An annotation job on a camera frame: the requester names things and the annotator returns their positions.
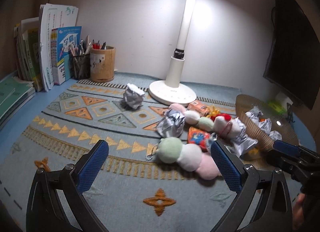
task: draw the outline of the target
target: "wicker tray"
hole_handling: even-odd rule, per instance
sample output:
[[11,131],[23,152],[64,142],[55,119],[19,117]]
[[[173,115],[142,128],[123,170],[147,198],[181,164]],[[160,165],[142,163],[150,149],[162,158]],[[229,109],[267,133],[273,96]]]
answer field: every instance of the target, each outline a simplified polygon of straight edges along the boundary
[[236,114],[239,119],[246,125],[247,134],[251,138],[257,139],[258,149],[268,152],[273,149],[274,141],[263,132],[254,122],[246,116],[246,112],[257,106],[262,112],[264,118],[270,118],[272,121],[272,131],[276,130],[282,135],[282,140],[292,145],[299,145],[298,138],[291,125],[285,118],[279,115],[274,109],[263,101],[249,95],[240,94],[236,98]]

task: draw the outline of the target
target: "pink plush ball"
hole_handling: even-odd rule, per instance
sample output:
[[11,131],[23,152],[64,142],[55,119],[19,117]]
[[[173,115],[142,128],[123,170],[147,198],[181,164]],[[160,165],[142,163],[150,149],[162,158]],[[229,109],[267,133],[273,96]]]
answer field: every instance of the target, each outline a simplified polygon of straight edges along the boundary
[[186,111],[186,108],[181,105],[181,104],[171,104],[169,106],[169,109],[173,109],[173,110],[177,110],[177,111],[180,111],[181,113],[184,114],[184,112]]
[[212,180],[217,177],[220,172],[210,153],[202,153],[201,157],[200,167],[196,170],[199,176],[204,180]]

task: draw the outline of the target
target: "human hand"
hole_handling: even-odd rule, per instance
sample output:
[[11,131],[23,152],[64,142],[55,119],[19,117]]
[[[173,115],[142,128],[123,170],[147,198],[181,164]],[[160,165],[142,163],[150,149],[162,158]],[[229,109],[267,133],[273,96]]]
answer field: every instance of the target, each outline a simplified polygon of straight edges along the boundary
[[300,193],[297,197],[297,201],[292,209],[292,229],[297,230],[302,226],[304,222],[302,205],[306,195],[304,193]]

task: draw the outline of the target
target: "black monitor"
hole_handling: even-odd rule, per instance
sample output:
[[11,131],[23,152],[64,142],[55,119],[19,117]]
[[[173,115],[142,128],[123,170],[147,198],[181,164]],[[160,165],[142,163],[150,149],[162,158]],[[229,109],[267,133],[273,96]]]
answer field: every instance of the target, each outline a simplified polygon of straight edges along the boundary
[[312,109],[320,87],[316,33],[295,0],[276,0],[274,21],[273,43],[263,76]]

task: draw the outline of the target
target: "lamp base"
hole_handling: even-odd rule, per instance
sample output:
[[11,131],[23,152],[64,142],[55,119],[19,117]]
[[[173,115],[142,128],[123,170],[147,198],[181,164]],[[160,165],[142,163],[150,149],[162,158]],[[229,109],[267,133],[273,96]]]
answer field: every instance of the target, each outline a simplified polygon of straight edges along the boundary
[[155,81],[149,86],[149,94],[160,103],[171,105],[178,103],[187,106],[196,100],[196,93],[186,85],[179,84],[174,88],[165,84],[164,80]]

